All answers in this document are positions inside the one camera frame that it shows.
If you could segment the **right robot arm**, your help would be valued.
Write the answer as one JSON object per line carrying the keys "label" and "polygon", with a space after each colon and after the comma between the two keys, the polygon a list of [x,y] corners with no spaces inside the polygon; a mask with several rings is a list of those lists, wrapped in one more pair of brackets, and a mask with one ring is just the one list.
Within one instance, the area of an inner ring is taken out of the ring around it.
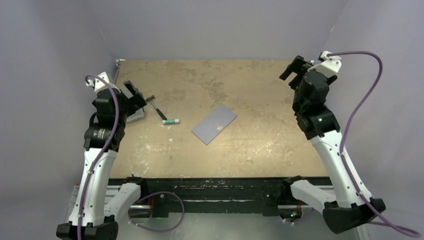
{"label": "right robot arm", "polygon": [[361,182],[343,144],[343,134],[334,113],[326,106],[330,85],[337,79],[341,58],[324,51],[319,64],[296,56],[280,75],[294,90],[292,109],[300,130],[320,156],[334,193],[294,176],[282,182],[280,197],[288,204],[304,202],[320,212],[327,227],[340,234],[370,223],[386,209],[384,201],[374,198]]}

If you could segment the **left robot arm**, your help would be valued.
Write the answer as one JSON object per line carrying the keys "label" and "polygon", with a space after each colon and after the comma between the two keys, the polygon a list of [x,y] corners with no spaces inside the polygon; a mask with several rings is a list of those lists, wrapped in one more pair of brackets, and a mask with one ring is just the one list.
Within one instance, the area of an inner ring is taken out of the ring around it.
{"label": "left robot arm", "polygon": [[130,201],[146,203],[149,191],[145,180],[123,184],[123,189],[108,204],[105,203],[110,172],[125,135],[128,117],[143,111],[147,102],[129,80],[124,86],[127,97],[115,85],[113,91],[99,80],[92,104],[96,111],[90,116],[84,133],[84,168],[76,203],[66,223],[59,224],[56,236],[61,240],[115,240],[119,220],[129,209]]}

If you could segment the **grey envelope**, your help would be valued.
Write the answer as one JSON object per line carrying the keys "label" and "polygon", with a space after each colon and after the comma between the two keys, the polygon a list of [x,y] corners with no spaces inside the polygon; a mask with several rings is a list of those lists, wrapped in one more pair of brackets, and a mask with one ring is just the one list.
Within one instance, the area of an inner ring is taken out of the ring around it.
{"label": "grey envelope", "polygon": [[205,145],[212,142],[235,118],[237,114],[223,104],[218,105],[198,123],[191,132]]}

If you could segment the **green white glue stick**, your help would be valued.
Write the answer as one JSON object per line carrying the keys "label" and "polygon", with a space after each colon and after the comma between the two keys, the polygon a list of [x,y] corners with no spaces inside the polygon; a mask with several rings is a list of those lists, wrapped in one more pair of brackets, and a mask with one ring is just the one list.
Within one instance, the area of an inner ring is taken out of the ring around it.
{"label": "green white glue stick", "polygon": [[175,125],[175,124],[180,124],[180,120],[179,119],[166,119],[166,120],[163,120],[162,123],[164,125]]}

